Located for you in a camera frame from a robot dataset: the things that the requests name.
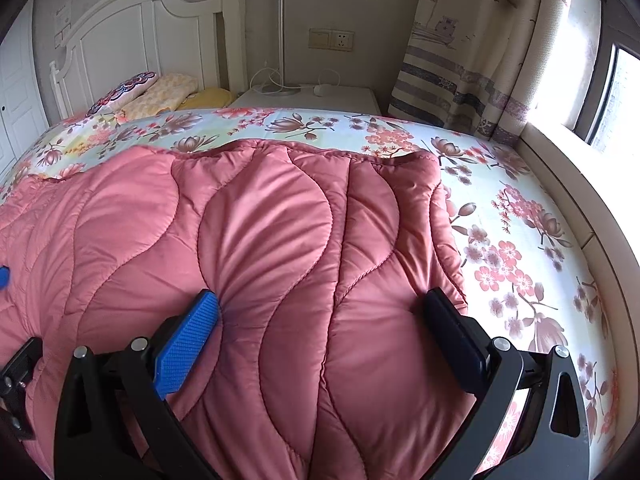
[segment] switch plate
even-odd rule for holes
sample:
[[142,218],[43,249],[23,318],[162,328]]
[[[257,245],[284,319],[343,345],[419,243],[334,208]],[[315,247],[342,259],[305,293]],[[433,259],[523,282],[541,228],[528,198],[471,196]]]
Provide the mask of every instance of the switch plate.
[[309,48],[329,48],[331,31],[328,28],[309,29]]
[[350,52],[353,50],[353,32],[330,30],[328,28],[309,29],[309,48],[327,48]]
[[332,30],[329,48],[331,50],[350,52],[353,50],[353,32],[348,30]]

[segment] headboard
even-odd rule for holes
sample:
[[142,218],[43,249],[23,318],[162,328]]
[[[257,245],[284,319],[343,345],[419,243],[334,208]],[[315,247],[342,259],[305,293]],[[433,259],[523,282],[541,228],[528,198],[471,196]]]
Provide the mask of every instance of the headboard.
[[88,110],[140,72],[179,72],[220,86],[216,13],[225,24],[229,90],[247,90],[244,0],[101,0],[74,24],[64,66],[50,79],[63,119]]

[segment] bed sheet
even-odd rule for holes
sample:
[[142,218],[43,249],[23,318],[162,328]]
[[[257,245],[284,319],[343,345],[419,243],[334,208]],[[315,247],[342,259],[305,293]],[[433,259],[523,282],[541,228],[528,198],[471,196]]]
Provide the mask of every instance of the bed sheet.
[[[63,121],[21,157],[0,187],[7,195],[27,174],[66,178],[134,144],[198,152],[239,138],[296,140],[369,155],[433,152],[462,259],[468,313],[491,336],[519,349],[570,350],[589,423],[591,473],[612,452],[618,380],[598,287],[560,211],[511,149],[424,124],[363,114],[292,108],[168,112],[118,124],[113,116]],[[497,463],[526,392],[511,403],[481,468]]]

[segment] window frame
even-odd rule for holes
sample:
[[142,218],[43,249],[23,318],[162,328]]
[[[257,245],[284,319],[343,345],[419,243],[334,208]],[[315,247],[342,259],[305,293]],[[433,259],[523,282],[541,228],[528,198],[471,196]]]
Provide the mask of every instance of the window frame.
[[602,0],[600,43],[587,95],[574,133],[591,144],[609,101],[618,51],[640,59],[640,26],[620,0]]

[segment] pink quilt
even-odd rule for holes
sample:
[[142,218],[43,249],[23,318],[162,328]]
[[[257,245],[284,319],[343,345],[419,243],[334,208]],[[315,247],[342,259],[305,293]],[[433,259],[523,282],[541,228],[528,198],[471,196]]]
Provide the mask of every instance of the pink quilt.
[[434,286],[466,309],[431,153],[134,147],[23,180],[0,206],[0,259],[0,362],[44,340],[26,447],[50,475],[73,349],[151,336],[201,288],[221,318],[169,400],[225,480],[418,478],[473,401],[415,311]]

